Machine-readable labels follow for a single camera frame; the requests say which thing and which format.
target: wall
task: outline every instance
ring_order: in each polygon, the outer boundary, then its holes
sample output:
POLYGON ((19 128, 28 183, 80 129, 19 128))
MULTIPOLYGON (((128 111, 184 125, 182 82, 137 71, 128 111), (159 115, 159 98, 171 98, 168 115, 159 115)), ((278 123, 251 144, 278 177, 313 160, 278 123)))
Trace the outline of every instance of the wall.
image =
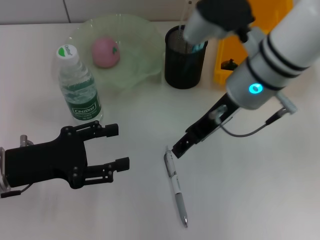
POLYGON ((80 23, 107 13, 133 14, 151 21, 173 21, 179 20, 184 1, 0 0, 0 25, 80 23))

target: plate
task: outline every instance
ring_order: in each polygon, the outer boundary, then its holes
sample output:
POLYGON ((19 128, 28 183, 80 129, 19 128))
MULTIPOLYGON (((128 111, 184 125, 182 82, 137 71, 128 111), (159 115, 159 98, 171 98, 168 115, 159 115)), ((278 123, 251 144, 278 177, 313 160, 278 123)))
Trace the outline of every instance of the plate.
POLYGON ((152 22, 134 15, 108 14, 90 19, 66 43, 77 48, 97 84, 130 88, 162 70, 164 38, 152 22), (120 60, 114 67, 101 68, 93 63, 91 46, 100 37, 111 37, 119 47, 120 60))

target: cable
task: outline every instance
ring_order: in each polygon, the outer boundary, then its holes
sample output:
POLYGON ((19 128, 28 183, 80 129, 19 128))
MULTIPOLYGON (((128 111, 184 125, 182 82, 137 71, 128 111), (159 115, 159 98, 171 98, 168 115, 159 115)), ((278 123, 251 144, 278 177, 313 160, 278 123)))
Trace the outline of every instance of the cable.
POLYGON ((32 185, 32 183, 31 183, 31 184, 29 184, 28 186, 26 186, 24 189, 22 189, 22 190, 20 191, 20 193, 23 193, 24 191, 26 191, 28 188, 30 188, 30 187, 31 187, 31 185, 32 185))
POLYGON ((250 132, 250 133, 247 133, 247 134, 242 134, 242 135, 238 135, 238 134, 233 134, 232 132, 229 132, 221 123, 219 124, 220 128, 225 131, 227 134, 229 134, 230 136, 232 137, 236 137, 236 138, 245 138, 245 137, 249 137, 253 134, 256 134, 257 132, 259 132, 261 129, 264 129, 267 125, 264 124, 262 125, 261 127, 259 127, 258 129, 250 132))
POLYGON ((26 191, 28 188, 30 188, 32 185, 29 184, 28 186, 26 186, 24 189, 22 190, 16 190, 16 191, 8 191, 8 192, 4 192, 4 193, 1 193, 0 194, 0 198, 1 199, 4 199, 4 198, 8 198, 8 197, 13 197, 13 196, 19 196, 21 195, 24 191, 26 191))
POLYGON ((220 114, 221 114, 221 112, 213 112, 213 115, 211 115, 209 118, 210 118, 210 119, 214 119, 215 123, 216 123, 217 125, 219 125, 219 127, 220 127, 224 132, 226 132, 227 134, 229 134, 230 136, 235 137, 235 138, 245 138, 245 137, 252 136, 253 134, 256 134, 256 133, 259 132, 260 130, 264 129, 266 126, 268 126, 268 125, 274 123, 275 121, 277 121, 278 119, 282 118, 286 113, 288 113, 288 111, 287 111, 284 107, 281 108, 279 111, 277 111, 277 112, 276 112, 275 114, 273 114, 271 117, 269 117, 269 119, 268 119, 267 121, 265 121, 265 124, 264 124, 264 125, 262 125, 262 126, 259 127, 258 129, 254 130, 254 131, 252 131, 252 132, 250 132, 250 133, 247 133, 247 134, 234 134, 234 133, 232 133, 232 132, 229 132, 229 131, 224 127, 224 125, 225 125, 228 121, 227 121, 226 123, 222 124, 221 119, 220 119, 220 117, 219 117, 219 114, 217 114, 217 113, 220 113, 220 114))

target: bottle cap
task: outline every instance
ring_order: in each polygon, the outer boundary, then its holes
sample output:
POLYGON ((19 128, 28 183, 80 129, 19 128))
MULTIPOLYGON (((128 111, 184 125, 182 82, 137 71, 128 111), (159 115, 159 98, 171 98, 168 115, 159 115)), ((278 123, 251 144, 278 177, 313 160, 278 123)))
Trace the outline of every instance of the bottle cap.
POLYGON ((79 54, 75 46, 66 44, 58 48, 56 51, 62 66, 73 66, 79 61, 79 54))

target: water bottle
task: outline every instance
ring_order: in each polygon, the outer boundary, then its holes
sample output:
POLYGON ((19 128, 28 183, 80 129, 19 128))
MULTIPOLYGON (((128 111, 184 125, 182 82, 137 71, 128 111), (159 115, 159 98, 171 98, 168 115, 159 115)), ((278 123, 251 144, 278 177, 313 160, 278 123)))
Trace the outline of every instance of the water bottle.
POLYGON ((80 61, 73 45, 63 45, 56 51, 60 62, 59 85, 72 116, 79 124, 100 121, 103 111, 95 79, 80 61))

